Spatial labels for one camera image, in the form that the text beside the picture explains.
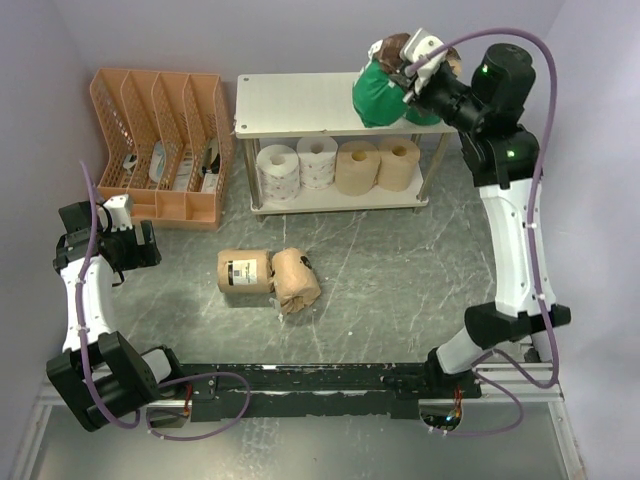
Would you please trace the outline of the green paper roll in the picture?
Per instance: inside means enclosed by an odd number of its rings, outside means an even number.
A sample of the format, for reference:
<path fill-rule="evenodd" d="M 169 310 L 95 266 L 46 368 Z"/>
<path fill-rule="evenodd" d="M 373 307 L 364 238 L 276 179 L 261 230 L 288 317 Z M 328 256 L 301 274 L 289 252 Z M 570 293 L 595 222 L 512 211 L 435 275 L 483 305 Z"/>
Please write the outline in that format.
<path fill-rule="evenodd" d="M 400 52 L 409 38 L 408 33 L 396 33 L 368 49 L 368 61 L 352 87 L 354 110 L 366 128 L 392 125 L 407 111 L 405 93 L 391 76 L 403 65 Z"/>

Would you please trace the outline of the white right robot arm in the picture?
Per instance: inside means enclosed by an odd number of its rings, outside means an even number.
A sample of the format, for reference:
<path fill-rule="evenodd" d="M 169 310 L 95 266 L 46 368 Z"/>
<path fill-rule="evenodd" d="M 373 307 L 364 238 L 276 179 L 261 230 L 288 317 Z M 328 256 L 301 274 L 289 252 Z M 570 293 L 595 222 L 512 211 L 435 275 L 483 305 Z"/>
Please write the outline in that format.
<path fill-rule="evenodd" d="M 459 134 L 464 161 L 488 217 L 496 266 L 492 302 L 471 306 L 463 328 L 432 350 L 424 384 L 443 398 L 498 344 L 554 333 L 571 321 L 547 278 L 539 212 L 544 149 L 519 122 L 535 82 L 531 55 L 519 46 L 488 48 L 470 84 L 446 62 L 432 39 L 407 43 L 393 79 L 405 102 L 433 112 Z"/>

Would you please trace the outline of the beige paper towel roll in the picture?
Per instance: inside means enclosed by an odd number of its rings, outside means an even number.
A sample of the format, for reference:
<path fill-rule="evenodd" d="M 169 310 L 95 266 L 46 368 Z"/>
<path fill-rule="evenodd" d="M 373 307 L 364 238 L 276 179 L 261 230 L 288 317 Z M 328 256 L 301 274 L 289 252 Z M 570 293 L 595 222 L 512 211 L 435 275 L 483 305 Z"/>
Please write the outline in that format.
<path fill-rule="evenodd" d="M 342 144 L 336 157 L 337 190 L 347 196 L 368 193 L 376 182 L 380 163 L 380 153 L 374 144 L 367 141 Z"/>
<path fill-rule="evenodd" d="M 377 184 L 384 190 L 401 192 L 406 190 L 421 157 L 419 147 L 400 137 L 385 137 L 378 146 L 380 167 Z"/>

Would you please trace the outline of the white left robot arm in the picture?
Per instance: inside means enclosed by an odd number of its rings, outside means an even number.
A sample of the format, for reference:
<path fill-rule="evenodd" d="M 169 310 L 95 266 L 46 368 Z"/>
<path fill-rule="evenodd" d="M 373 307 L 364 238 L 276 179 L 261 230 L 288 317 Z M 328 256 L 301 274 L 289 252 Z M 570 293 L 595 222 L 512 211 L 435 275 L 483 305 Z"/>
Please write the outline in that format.
<path fill-rule="evenodd" d="M 62 207 L 65 227 L 53 268 L 67 295 L 62 352 L 46 374 L 80 425 L 93 432 L 108 424 L 98 405 L 120 418 L 162 398 L 181 395 L 187 375 L 173 351 L 161 345 L 139 353 L 112 329 L 112 291 L 129 270 L 161 261 L 151 221 L 135 224 L 133 200 L 122 194 L 97 205 Z"/>

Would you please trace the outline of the white red-dotted paper roll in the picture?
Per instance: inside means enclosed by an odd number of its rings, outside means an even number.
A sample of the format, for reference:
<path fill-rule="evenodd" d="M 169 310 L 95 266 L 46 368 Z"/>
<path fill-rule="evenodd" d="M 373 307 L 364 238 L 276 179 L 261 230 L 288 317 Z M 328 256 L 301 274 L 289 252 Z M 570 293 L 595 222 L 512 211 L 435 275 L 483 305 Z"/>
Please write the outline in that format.
<path fill-rule="evenodd" d="M 335 178 L 338 144 L 332 137 L 304 137 L 298 140 L 301 185 L 307 189 L 330 187 Z"/>

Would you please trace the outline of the plain white paper roll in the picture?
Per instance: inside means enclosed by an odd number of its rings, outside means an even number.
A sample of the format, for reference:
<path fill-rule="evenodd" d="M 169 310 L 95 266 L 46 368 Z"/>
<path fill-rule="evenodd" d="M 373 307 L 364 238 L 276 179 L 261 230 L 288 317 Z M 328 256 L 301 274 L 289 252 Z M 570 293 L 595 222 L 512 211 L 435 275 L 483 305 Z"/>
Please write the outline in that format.
<path fill-rule="evenodd" d="M 294 149 L 286 145 L 261 149 L 257 168 L 261 193 L 267 201 L 288 202 L 299 194 L 300 164 Z"/>

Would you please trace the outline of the brown-topped green roll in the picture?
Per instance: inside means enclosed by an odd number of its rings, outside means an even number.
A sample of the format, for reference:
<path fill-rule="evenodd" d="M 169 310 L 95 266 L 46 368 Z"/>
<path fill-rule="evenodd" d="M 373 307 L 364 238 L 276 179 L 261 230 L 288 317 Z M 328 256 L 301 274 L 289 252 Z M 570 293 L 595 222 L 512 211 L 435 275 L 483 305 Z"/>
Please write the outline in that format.
<path fill-rule="evenodd" d="M 448 49 L 445 55 L 445 61 L 448 63 L 453 75 L 459 77 L 462 72 L 461 57 L 455 47 Z M 412 124 L 419 126 L 432 126 L 440 122 L 440 118 L 432 112 L 411 106 L 406 111 L 404 118 Z"/>

